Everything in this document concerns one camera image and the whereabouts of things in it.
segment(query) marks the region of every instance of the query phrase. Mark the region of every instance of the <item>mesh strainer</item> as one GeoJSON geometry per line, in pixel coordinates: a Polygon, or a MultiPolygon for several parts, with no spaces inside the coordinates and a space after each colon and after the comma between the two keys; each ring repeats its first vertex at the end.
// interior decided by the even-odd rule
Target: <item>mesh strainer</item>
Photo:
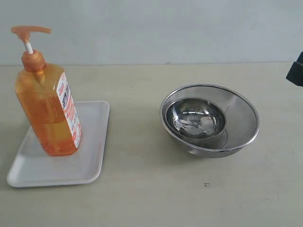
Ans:
{"type": "Polygon", "coordinates": [[[203,157],[224,157],[239,151],[251,143],[259,131],[259,117],[254,106],[240,94],[217,85],[194,84],[181,87],[169,94],[161,104],[160,117],[166,131],[190,153],[203,157]],[[221,140],[210,140],[211,145],[194,145],[186,142],[174,132],[167,119],[168,109],[178,100],[187,98],[208,100],[217,105],[226,117],[226,125],[221,140]]]}

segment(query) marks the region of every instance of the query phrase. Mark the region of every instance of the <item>white label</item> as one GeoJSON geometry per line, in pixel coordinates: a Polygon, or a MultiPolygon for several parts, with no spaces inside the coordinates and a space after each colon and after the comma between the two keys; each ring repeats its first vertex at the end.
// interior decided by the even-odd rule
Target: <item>white label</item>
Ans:
{"type": "Polygon", "coordinates": [[[65,73],[61,74],[59,79],[57,94],[64,111],[64,115],[67,121],[67,124],[71,130],[72,140],[75,143],[75,146],[78,147],[81,139],[81,125],[77,115],[76,107],[74,100],[71,96],[71,89],[67,83],[65,73]]]}

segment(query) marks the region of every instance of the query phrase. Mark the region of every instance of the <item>beige tabletop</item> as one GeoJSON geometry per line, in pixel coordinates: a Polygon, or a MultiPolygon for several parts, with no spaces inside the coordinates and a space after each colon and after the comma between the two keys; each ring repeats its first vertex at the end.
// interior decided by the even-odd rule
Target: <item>beige tabletop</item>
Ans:
{"type": "Polygon", "coordinates": [[[66,66],[74,100],[111,106],[100,177],[91,184],[14,189],[6,183],[29,124],[14,94],[21,66],[0,67],[0,226],[301,227],[303,87],[291,63],[66,66]],[[256,140],[225,158],[179,150],[159,106],[194,83],[228,87],[260,115],[256,140]]]}

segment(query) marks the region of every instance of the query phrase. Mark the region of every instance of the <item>pump dispenser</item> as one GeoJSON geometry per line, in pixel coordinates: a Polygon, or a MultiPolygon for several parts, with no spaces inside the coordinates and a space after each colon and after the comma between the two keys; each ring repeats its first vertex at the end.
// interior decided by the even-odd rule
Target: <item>pump dispenser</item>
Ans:
{"type": "Polygon", "coordinates": [[[15,26],[11,31],[26,49],[21,58],[24,70],[17,76],[15,92],[42,148],[51,156],[76,152],[82,134],[81,124],[64,69],[46,63],[29,42],[31,32],[49,34],[51,29],[15,26]]]}

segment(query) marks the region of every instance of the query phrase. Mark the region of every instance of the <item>styrofoam tray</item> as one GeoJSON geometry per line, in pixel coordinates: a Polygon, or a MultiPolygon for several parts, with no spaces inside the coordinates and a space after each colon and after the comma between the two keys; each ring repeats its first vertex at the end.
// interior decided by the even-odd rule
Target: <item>styrofoam tray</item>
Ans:
{"type": "Polygon", "coordinates": [[[74,154],[51,157],[42,149],[30,127],[7,176],[12,187],[90,183],[100,175],[107,134],[109,104],[75,102],[82,138],[74,154]]]}

